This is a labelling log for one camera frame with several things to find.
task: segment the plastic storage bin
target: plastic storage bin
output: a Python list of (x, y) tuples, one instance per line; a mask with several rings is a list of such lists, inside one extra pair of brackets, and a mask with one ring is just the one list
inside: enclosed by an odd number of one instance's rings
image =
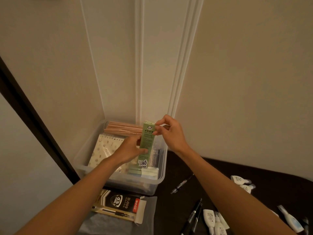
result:
[[(103, 132), (105, 123), (105, 120), (99, 123), (97, 128), (74, 157), (74, 167), (80, 178), (84, 177), (93, 170), (92, 167), (88, 166), (88, 163), (95, 148), (98, 136)], [(158, 149), (157, 166), (159, 168), (159, 176), (157, 180), (114, 172), (106, 182), (105, 186), (124, 189), (150, 196), (153, 195), (158, 184), (164, 180), (167, 156), (167, 145), (162, 135), (155, 136), (153, 145)]]

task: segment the forearm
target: forearm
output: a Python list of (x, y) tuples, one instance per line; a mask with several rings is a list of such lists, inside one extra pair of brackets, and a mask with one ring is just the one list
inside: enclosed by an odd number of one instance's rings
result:
[(100, 189), (118, 167), (119, 162), (115, 157), (104, 159), (92, 172), (51, 202), (16, 234), (76, 234)]
[(192, 149), (178, 155), (194, 172), (199, 182), (235, 234), (295, 235), (260, 201), (233, 183)]

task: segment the hand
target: hand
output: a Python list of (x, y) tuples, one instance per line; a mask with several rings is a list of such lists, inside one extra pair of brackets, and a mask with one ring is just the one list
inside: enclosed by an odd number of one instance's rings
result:
[(139, 149), (136, 147), (136, 145), (140, 144), (140, 139), (140, 134), (127, 137), (111, 157), (117, 158), (118, 162), (123, 165), (126, 162), (130, 162), (139, 154), (147, 153), (147, 149)]
[(170, 117), (169, 115), (164, 115), (164, 117), (155, 123), (154, 135), (162, 135), (166, 144), (173, 150), (176, 154), (180, 154), (188, 150), (188, 146), (184, 133), (182, 131), (182, 126), (180, 123)]

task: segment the dark table surface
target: dark table surface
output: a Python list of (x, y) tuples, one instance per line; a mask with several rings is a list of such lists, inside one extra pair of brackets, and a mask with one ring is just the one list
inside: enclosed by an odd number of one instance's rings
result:
[[(279, 213), (277, 205), (283, 205), (298, 221), (307, 217), (313, 234), (313, 182), (284, 173), (213, 159), (205, 160), (227, 177), (237, 175), (251, 180), (256, 185), (251, 194), (274, 212)], [(200, 198), (203, 209), (214, 210), (212, 201), (195, 176), (176, 194), (170, 194), (191, 174), (189, 167), (176, 154), (169, 151), (164, 181), (158, 185), (154, 194), (158, 197), (154, 216), (154, 235), (180, 234), (195, 202)], [(202, 215), (195, 234), (209, 234)], [(231, 229), (227, 230), (227, 234), (233, 234)]]

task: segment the person's right arm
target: person's right arm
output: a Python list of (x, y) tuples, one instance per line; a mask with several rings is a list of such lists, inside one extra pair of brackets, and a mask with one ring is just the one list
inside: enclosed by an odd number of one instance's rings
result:
[(235, 234), (295, 235), (265, 205), (193, 151), (188, 146), (177, 120), (165, 115), (155, 125), (154, 134), (162, 135), (171, 150), (190, 167)]

